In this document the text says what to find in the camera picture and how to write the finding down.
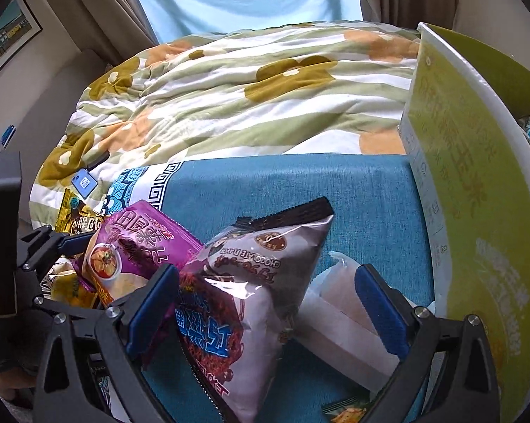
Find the striped blanket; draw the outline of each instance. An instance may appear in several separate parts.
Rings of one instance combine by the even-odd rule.
[[[102,153],[99,207],[133,167],[284,153],[404,153],[397,125],[418,32],[315,22],[187,36],[140,52],[92,83],[30,197],[34,227],[54,224],[72,176]]]

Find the brown oval logo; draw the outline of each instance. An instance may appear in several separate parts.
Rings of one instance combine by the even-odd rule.
[[[255,237],[255,241],[263,248],[271,251],[281,251],[286,248],[286,238],[278,232],[267,232]]]

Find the framed picture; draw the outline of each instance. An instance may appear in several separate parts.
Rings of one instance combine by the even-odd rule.
[[[41,31],[25,0],[12,0],[0,16],[0,69]]]

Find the pink snack bag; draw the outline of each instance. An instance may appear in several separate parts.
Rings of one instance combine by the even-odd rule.
[[[163,264],[181,270],[201,248],[183,226],[140,200],[108,217],[93,235],[83,276],[107,306],[145,286]]]

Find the bowl of food image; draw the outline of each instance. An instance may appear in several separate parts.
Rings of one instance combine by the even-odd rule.
[[[112,245],[99,243],[92,248],[89,265],[102,280],[112,280],[122,269],[122,259]]]

